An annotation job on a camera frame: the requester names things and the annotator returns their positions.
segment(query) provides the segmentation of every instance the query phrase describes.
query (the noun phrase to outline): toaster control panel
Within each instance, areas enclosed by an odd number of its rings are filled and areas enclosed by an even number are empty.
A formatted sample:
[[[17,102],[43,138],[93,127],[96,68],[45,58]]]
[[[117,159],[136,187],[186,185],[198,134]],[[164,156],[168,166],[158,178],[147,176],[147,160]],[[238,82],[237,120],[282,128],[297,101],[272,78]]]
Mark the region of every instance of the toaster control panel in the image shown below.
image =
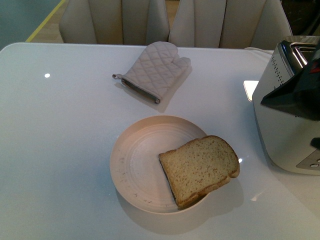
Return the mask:
[[[320,150],[315,150],[296,167],[299,169],[320,171]]]

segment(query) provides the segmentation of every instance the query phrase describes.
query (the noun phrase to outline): plate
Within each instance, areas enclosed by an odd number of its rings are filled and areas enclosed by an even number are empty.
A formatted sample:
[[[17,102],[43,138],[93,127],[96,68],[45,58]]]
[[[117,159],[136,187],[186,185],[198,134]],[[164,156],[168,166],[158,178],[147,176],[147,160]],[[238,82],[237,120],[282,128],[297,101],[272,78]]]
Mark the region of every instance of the plate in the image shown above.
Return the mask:
[[[110,173],[117,191],[130,204],[149,213],[176,214],[195,207],[206,196],[179,210],[158,155],[205,136],[198,126],[176,116],[158,115],[134,123],[118,137],[110,156]]]

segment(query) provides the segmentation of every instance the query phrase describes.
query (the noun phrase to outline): white table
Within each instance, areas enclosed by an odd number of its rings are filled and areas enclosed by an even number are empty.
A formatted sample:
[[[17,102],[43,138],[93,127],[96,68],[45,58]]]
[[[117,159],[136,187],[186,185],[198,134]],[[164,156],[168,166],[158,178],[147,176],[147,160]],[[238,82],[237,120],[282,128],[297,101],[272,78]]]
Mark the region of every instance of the white table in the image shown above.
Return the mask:
[[[266,160],[244,90],[271,55],[179,48],[192,72],[156,105],[112,79],[143,49],[17,43],[0,52],[0,239],[319,239],[319,177]],[[155,115],[225,139],[242,159],[239,177],[182,214],[131,206],[111,180],[110,153],[127,127]]]

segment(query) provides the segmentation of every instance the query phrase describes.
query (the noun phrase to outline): wooden floor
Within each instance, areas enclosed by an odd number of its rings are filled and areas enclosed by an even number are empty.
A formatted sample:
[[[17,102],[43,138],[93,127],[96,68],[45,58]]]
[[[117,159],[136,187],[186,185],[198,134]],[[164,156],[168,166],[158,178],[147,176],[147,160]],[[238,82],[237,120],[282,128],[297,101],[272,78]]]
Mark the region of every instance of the wooden floor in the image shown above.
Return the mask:
[[[59,33],[59,22],[67,7],[69,0],[63,0],[52,11],[52,13],[43,21],[34,33],[27,39],[27,42],[32,43],[63,43],[63,40]],[[167,15],[169,18],[170,27],[176,16],[179,1],[178,0],[166,0],[165,1]]]

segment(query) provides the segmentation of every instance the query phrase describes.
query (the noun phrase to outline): bread crust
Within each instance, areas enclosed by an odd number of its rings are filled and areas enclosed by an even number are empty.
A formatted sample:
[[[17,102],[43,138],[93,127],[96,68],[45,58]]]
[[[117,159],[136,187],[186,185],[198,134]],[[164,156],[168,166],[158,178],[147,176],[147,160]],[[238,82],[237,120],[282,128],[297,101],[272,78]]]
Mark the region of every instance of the bread crust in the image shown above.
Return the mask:
[[[179,190],[178,186],[176,186],[175,181],[173,179],[171,179],[170,176],[168,176],[167,172],[170,170],[170,166],[167,165],[167,162],[164,162],[163,159],[168,158],[171,155],[174,155],[176,152],[178,152],[181,149],[188,149],[189,146],[192,146],[192,145],[198,143],[199,141],[206,140],[206,139],[219,141],[224,147],[228,148],[228,150],[233,154],[233,159],[232,160],[236,161],[236,163],[234,162],[234,164],[237,164],[237,167],[236,167],[236,169],[230,170],[228,172],[228,174],[224,175],[223,179],[221,179],[220,181],[215,182],[215,183],[210,184],[210,185],[206,185],[201,190],[191,194],[187,199],[182,199],[182,200],[178,199],[176,194],[175,194]],[[196,203],[197,201],[202,199],[208,193],[210,193],[210,192],[212,192],[212,191],[224,186],[225,184],[229,183],[231,181],[231,178],[238,177],[239,173],[240,173],[240,165],[239,165],[239,160],[238,160],[238,157],[237,157],[236,153],[234,152],[232,147],[225,140],[223,140],[222,138],[220,138],[218,136],[215,136],[215,135],[208,135],[208,136],[205,136],[203,138],[193,139],[193,140],[187,142],[186,144],[180,146],[177,149],[172,149],[172,150],[169,150],[167,152],[160,153],[158,156],[159,156],[159,160],[160,160],[160,163],[162,165],[162,168],[163,168],[163,170],[165,172],[165,175],[167,177],[167,180],[169,182],[169,185],[171,187],[171,191],[173,193],[175,202],[176,202],[176,204],[177,204],[179,209],[185,209],[185,208],[189,207],[190,205],[193,205],[194,203]]]

